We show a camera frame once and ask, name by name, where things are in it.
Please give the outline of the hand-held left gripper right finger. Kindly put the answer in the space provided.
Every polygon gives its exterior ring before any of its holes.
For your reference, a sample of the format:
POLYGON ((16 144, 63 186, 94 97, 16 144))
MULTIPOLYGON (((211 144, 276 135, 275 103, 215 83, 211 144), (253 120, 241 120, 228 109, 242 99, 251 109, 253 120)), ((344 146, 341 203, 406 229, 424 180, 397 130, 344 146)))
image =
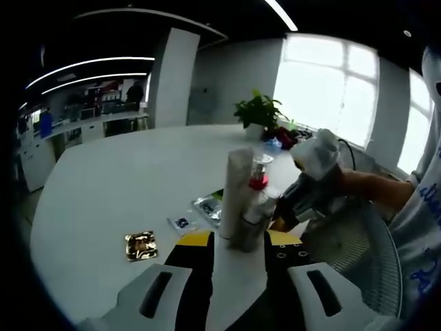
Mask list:
POLYGON ((281 330, 381 330, 382 315, 326 263, 312 263, 300 239, 264 233, 267 293, 281 330))

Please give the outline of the person's right hand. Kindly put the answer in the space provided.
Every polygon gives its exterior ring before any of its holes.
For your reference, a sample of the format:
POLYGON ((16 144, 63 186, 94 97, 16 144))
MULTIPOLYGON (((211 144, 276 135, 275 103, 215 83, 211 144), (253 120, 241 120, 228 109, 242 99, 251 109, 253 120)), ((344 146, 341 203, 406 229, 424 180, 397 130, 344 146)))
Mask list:
POLYGON ((338 197, 364 199, 368 174, 337 167, 334 194, 338 197))

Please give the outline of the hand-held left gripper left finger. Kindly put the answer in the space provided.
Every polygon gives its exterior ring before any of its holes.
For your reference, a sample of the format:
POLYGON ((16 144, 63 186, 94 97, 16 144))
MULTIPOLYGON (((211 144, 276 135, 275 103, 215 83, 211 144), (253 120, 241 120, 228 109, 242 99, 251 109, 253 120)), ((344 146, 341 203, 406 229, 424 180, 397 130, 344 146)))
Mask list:
POLYGON ((163 264, 122 288, 116 305, 83 330, 204 330, 213 292, 214 233, 181 237, 163 264))

